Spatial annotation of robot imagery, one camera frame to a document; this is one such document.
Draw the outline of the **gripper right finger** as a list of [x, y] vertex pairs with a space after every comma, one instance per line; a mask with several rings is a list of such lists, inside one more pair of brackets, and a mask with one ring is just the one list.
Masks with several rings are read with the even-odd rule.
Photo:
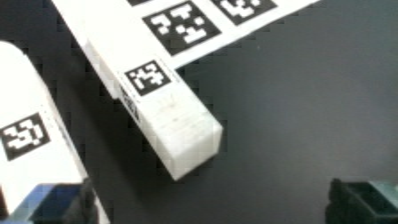
[[325, 224], [398, 224], [398, 185], [334, 179]]

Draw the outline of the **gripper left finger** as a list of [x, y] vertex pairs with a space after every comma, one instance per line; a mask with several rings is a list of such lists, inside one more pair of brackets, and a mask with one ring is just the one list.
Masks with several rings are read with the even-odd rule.
[[10, 214], [12, 224], [110, 224], [88, 179], [39, 184]]

